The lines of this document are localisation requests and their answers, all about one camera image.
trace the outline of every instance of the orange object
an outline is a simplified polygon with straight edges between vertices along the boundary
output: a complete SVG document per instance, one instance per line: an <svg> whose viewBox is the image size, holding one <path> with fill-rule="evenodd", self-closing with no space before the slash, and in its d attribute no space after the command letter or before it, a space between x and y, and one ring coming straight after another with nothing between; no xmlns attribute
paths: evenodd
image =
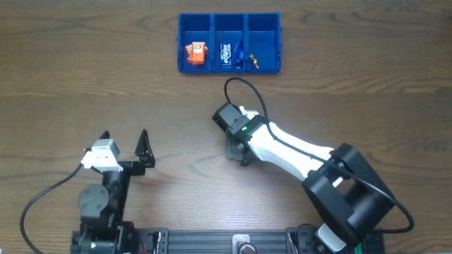
<svg viewBox="0 0 452 254"><path fill-rule="evenodd" d="M201 65L206 62L207 47L205 42L193 42L185 46L185 50L189 57L187 61L193 65Z"/></svg>

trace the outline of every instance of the blue bin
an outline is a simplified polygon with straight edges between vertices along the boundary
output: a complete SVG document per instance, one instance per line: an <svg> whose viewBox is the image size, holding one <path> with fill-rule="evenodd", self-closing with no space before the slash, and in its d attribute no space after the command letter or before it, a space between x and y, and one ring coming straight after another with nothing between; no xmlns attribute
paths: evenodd
<svg viewBox="0 0 452 254"><path fill-rule="evenodd" d="M220 64L220 44L243 43L244 59L241 68ZM185 46L205 42L208 48L206 63L193 66L187 61ZM180 13L177 37L177 65L182 73L277 73L281 69L281 27L279 13ZM249 55L258 59L256 68Z"/></svg>

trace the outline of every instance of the blue package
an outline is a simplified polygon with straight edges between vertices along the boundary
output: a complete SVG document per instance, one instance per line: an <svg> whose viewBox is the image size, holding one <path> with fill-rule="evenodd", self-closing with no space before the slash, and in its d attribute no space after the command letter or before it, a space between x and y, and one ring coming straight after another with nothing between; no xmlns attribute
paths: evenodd
<svg viewBox="0 0 452 254"><path fill-rule="evenodd" d="M235 68L241 68L243 62L243 44L242 41L235 42Z"/></svg>
<svg viewBox="0 0 452 254"><path fill-rule="evenodd" d="M220 65L222 67L232 67L232 43L220 43Z"/></svg>

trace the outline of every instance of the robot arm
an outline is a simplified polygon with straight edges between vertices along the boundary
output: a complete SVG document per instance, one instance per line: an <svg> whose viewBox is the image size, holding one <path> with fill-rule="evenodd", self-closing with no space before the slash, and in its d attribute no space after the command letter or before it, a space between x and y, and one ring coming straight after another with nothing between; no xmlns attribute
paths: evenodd
<svg viewBox="0 0 452 254"><path fill-rule="evenodd" d="M356 247L394 206L382 194L358 181L345 195L335 188L350 178L349 174L337 170L340 167L393 198L386 184L351 145L342 144L336 150L319 147L268 122L278 139L307 152L304 155L275 140L268 131L267 119L257 111L238 109L229 102L221 106L212 119L226 133L228 142L241 152L243 166L252 160L271 162L302 181L325 222L315 233L316 249L320 253L340 253L347 247Z"/></svg>

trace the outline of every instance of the wood grain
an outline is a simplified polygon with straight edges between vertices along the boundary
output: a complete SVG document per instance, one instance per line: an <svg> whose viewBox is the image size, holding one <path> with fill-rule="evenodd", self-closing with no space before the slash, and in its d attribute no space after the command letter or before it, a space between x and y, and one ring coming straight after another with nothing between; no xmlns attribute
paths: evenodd
<svg viewBox="0 0 452 254"><path fill-rule="evenodd" d="M210 120L228 75L177 71L179 12L279 11L282 69L246 75L278 125L301 139L358 147L413 214L387 253L452 251L452 3L339 1L0 1L0 248L31 253L18 221L107 129L133 158L142 128L155 169L132 179L125 219L170 229L284 229L321 219L299 182L225 158ZM260 109L234 84L237 104ZM29 211L45 253L68 253L80 172ZM404 226L392 211L380 227Z"/></svg>

